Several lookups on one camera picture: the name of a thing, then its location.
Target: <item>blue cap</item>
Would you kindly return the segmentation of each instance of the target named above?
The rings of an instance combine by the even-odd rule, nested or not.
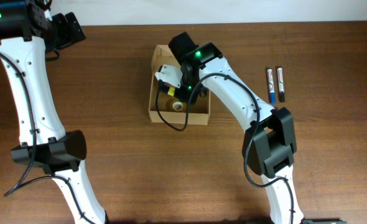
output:
[[[269,102],[272,104],[276,103],[275,93],[269,93]]]

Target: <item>brown table surface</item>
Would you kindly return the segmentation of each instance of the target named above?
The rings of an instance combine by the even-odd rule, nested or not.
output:
[[[152,124],[151,57],[186,30],[213,42],[247,85],[267,100],[265,67],[281,65],[298,151],[294,184],[307,218],[367,223],[367,22],[84,27],[87,39],[47,63],[53,100],[67,131],[80,129],[86,168],[113,221],[205,222],[269,216],[266,191],[246,180],[243,130],[211,98],[208,126],[177,132]],[[46,180],[8,198],[25,167],[14,101],[0,63],[0,223],[73,223]],[[43,175],[34,169],[29,178]]]

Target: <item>white wall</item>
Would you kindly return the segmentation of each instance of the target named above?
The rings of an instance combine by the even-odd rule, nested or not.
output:
[[[367,0],[54,0],[81,25],[363,21]]]

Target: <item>cardboard box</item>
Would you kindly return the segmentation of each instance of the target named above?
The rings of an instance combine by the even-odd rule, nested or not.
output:
[[[151,94],[149,98],[149,117],[154,123],[162,123],[159,115],[156,111],[156,94],[158,89],[158,82],[155,77],[155,73],[159,71],[160,67],[163,65],[172,65],[179,67],[178,61],[172,54],[169,46],[167,45],[156,45],[154,50],[151,67],[152,67],[152,84],[151,84]],[[186,103],[184,103],[184,108],[182,111],[176,112],[172,108],[172,104],[178,101],[178,99],[173,96],[167,95],[165,93],[159,94],[159,109],[160,114],[163,118],[172,124],[184,124],[185,123],[185,112]],[[200,124],[207,125],[210,119],[210,91],[207,90],[207,96],[201,98],[198,96],[197,101],[194,105],[190,105],[190,113],[188,124]]]

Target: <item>marker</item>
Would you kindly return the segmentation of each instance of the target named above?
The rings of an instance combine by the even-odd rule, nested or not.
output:
[[[266,71],[268,75],[268,84],[269,84],[269,102],[275,104],[276,98],[275,98],[275,87],[273,85],[273,70],[271,68],[268,68]]]
[[[283,69],[277,68],[277,81],[279,82],[279,99],[284,103],[284,82],[283,82]]]

